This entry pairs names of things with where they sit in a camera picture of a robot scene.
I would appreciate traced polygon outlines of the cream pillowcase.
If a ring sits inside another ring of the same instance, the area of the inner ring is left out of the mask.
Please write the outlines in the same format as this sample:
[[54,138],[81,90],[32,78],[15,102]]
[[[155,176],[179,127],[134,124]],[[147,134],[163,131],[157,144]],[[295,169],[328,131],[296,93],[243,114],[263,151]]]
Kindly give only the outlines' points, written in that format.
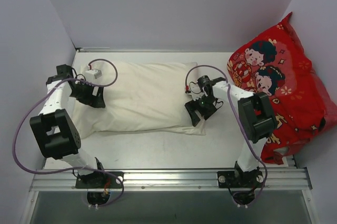
[[92,108],[75,101],[71,118],[80,136],[94,132],[166,131],[205,135],[204,121],[193,126],[185,108],[191,97],[185,93],[185,80],[199,76],[197,63],[95,62],[101,70],[98,84],[106,107]]

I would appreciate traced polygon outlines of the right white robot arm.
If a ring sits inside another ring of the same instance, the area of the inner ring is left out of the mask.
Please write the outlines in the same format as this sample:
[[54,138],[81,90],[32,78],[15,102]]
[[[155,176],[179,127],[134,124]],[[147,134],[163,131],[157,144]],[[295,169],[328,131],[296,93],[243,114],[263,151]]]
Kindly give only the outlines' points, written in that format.
[[227,102],[244,137],[243,148],[234,166],[234,182],[245,187],[248,183],[262,183],[259,169],[261,154],[267,139],[276,129],[276,118],[269,97],[264,92],[253,93],[230,84],[223,77],[210,80],[200,77],[194,87],[185,87],[192,97],[185,104],[192,125],[209,119],[217,110],[216,104]]

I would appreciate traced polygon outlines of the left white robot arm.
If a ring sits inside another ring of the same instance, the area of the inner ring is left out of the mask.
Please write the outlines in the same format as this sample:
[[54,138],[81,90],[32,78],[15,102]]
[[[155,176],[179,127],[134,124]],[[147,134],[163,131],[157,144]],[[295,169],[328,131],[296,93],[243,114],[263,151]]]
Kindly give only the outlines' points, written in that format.
[[108,176],[101,162],[81,149],[81,137],[66,108],[69,98],[92,108],[105,108],[103,87],[95,87],[72,79],[73,69],[63,64],[56,67],[57,74],[46,82],[49,97],[39,115],[30,118],[29,124],[39,149],[45,158],[53,158],[78,167],[77,178],[95,188],[105,185]]

